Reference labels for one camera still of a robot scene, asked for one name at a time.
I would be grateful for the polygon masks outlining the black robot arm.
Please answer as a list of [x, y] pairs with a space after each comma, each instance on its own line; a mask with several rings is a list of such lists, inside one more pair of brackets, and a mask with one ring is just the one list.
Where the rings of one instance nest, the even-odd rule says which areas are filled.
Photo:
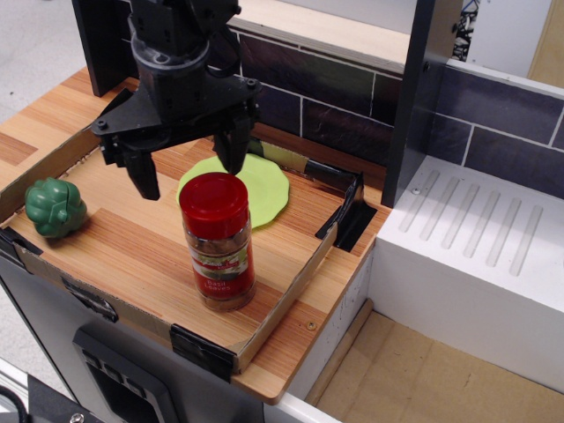
[[221, 70], [208, 65], [217, 34], [241, 53], [227, 26], [240, 12], [236, 1], [132, 2], [131, 50], [139, 85], [134, 92], [122, 90], [92, 131], [106, 163], [126, 168], [143, 198], [160, 198], [152, 153], [201, 137], [213, 138], [229, 174], [241, 171], [262, 86], [237, 75], [239, 59]]

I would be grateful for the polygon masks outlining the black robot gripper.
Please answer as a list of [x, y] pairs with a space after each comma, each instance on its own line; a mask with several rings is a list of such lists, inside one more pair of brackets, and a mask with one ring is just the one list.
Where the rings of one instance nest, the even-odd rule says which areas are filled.
[[229, 174], [238, 174], [258, 117], [260, 83], [208, 68], [209, 42], [174, 56], [138, 37], [131, 43], [139, 86], [123, 91], [92, 126], [104, 160], [125, 166], [142, 198], [160, 199], [151, 153], [212, 136], [213, 151]]

